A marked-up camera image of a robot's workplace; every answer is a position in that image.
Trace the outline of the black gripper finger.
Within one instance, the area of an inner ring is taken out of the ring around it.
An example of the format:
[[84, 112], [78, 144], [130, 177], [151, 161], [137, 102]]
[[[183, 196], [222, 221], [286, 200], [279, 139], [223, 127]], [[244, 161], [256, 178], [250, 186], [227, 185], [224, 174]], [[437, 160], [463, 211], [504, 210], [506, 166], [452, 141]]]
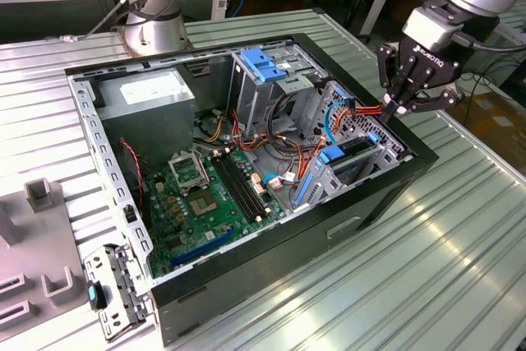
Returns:
[[396, 112], [399, 114], [407, 112], [425, 113], [449, 109], [458, 104], [463, 98], [464, 95], [462, 93], [451, 88], [444, 88], [439, 92], [438, 96], [435, 97], [428, 96], [424, 91], [420, 91], [406, 104], [400, 105]]
[[380, 115], [382, 122], [395, 114], [399, 107], [398, 98], [401, 90], [399, 69], [399, 42], [384, 43], [376, 51], [379, 82], [386, 89], [385, 107]]

